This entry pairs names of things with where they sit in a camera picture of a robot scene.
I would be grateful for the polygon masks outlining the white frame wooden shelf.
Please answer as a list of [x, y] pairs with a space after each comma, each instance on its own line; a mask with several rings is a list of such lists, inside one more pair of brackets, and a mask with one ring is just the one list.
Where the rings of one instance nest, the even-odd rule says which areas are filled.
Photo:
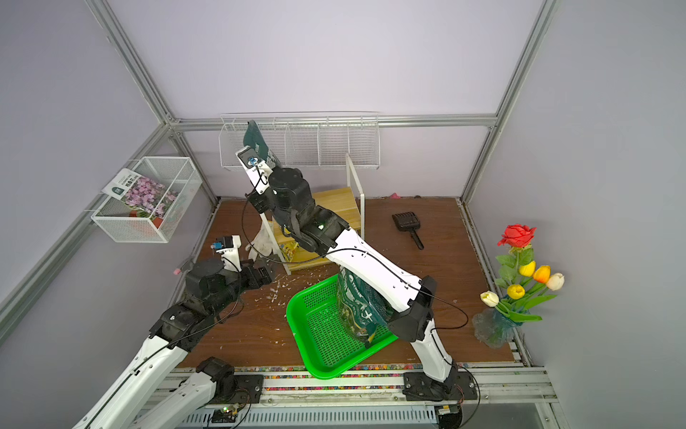
[[[364, 189], [350, 153], [345, 154], [345, 172], [347, 177], [346, 187], [316, 192], [313, 194], [313, 197], [321, 206], [330, 209], [343, 218], [364, 239], [366, 237], [366, 217], [364, 216], [366, 214], [366, 196], [364, 196]], [[315, 257], [297, 265], [287, 262], [280, 251], [280, 245], [293, 240], [286, 238], [280, 232], [279, 225], [272, 219], [268, 219], [266, 214], [261, 214], [260, 217], [261, 221], [266, 220], [271, 224], [273, 238], [275, 238], [274, 253], [277, 261], [283, 263], [282, 266], [287, 275], [291, 275], [295, 271], [329, 264], [327, 259]]]

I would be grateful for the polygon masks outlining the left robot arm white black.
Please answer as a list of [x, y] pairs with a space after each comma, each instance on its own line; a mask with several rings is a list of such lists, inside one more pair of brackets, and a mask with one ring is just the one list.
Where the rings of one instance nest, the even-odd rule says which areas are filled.
[[174, 428], [217, 398], [256, 404], [262, 377], [236, 375], [233, 366], [210, 357], [170, 396], [145, 416], [139, 414], [167, 375], [224, 322], [226, 307], [237, 306], [243, 292], [266, 286], [275, 277], [274, 264], [263, 257], [221, 257], [194, 264], [186, 274], [182, 300], [160, 316], [134, 359], [77, 427]]

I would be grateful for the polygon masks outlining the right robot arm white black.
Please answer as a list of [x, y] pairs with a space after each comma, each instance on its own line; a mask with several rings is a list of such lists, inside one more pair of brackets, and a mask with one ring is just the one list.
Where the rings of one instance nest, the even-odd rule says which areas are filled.
[[361, 278], [391, 305], [389, 330], [411, 344], [423, 371], [404, 378], [409, 400], [467, 400], [479, 397], [473, 375], [461, 368], [439, 337], [432, 305], [437, 282], [420, 278], [376, 251], [335, 212], [316, 204], [303, 174], [294, 168], [248, 164], [253, 186], [248, 201], [259, 213], [271, 212], [285, 236], [306, 251], [326, 258]]

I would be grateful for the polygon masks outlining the dark green soil bag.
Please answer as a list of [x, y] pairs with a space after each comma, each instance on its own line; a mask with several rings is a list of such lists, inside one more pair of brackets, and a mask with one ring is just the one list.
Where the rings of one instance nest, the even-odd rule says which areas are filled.
[[346, 332], [367, 349], [394, 312], [378, 291], [342, 266], [337, 277], [337, 308]]
[[243, 144], [253, 148], [257, 152], [257, 156], [266, 162], [271, 167], [282, 167], [282, 163], [276, 157], [275, 153], [270, 150], [259, 126], [254, 120], [248, 122], [248, 128], [244, 134]]

